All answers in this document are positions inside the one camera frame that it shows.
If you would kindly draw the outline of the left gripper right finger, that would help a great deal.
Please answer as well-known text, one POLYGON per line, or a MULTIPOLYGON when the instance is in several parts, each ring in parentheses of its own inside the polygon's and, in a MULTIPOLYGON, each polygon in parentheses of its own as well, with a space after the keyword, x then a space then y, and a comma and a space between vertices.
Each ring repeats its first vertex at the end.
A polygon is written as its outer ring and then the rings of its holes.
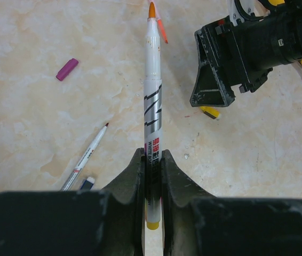
POLYGON ((164 255, 302 255, 302 199, 215 197, 162 154, 164 255))

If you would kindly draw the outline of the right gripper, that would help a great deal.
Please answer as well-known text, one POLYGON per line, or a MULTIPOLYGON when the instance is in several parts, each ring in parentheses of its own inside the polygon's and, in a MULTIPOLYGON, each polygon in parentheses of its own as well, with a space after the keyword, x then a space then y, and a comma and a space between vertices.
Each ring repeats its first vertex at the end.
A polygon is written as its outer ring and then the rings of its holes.
POLYGON ((224 18, 195 32, 198 71, 190 96, 193 107, 228 107, 232 86, 255 92, 273 67, 300 59, 300 12, 277 11, 262 20, 238 22, 224 18))

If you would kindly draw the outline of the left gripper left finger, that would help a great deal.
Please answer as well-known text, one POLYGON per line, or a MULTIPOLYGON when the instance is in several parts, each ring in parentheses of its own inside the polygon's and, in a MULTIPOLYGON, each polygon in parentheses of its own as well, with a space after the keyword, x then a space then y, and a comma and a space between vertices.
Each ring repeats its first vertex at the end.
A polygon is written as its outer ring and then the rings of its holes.
POLYGON ((145 156, 100 190, 0 193, 0 255, 144 255, 145 156))

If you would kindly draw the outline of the yellow pen cap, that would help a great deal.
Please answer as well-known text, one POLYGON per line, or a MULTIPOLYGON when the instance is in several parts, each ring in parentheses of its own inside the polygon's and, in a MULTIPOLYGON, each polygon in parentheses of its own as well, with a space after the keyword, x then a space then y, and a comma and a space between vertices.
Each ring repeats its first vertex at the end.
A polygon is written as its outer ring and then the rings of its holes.
POLYGON ((212 119, 219 120, 221 117, 220 112, 212 107, 201 106, 200 109, 205 115, 207 115, 208 117, 210 117, 212 119))

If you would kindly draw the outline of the white purple marker pen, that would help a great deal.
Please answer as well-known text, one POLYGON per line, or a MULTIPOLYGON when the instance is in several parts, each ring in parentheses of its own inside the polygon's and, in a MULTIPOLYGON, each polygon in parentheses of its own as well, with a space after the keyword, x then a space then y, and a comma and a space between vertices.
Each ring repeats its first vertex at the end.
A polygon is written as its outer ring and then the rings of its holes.
POLYGON ((94 140, 90 143, 90 145, 88 146, 88 148, 86 149, 80 160, 75 165, 74 169, 72 170, 71 174, 67 178, 66 182, 61 187, 61 191, 68 191, 73 186, 74 182, 78 178, 81 171, 84 169, 86 163, 88 162, 93 152, 99 145, 104 134, 106 133, 108 125, 109 123, 106 123, 105 126, 99 131, 97 136, 94 138, 94 140))

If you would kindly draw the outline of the white yellow marker pen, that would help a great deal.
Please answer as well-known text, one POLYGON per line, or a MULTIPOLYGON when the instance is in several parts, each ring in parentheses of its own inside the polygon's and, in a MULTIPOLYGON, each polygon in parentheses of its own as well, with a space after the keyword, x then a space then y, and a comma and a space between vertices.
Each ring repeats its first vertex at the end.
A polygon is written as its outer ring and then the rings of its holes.
POLYGON ((154 2, 149 3, 145 39, 144 151, 146 225, 156 230, 161 218, 162 80, 161 39, 154 2))

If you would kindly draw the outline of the purple pen cap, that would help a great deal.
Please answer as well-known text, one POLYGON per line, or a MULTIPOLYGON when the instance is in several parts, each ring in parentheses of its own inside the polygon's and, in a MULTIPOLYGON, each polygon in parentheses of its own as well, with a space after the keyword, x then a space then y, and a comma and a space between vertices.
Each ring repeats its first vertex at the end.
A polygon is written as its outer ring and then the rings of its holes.
POLYGON ((77 59, 70 59, 57 73, 55 76, 57 80, 63 81, 78 65, 79 61, 77 59))

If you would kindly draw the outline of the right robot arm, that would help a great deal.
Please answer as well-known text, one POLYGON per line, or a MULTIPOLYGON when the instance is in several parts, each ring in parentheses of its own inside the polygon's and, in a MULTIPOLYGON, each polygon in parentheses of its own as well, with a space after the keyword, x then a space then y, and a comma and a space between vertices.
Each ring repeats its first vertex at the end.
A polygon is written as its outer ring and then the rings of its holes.
POLYGON ((198 72, 190 104, 228 107, 241 93, 256 92, 274 67, 302 59, 302 1, 231 1, 229 15, 195 32, 198 72))

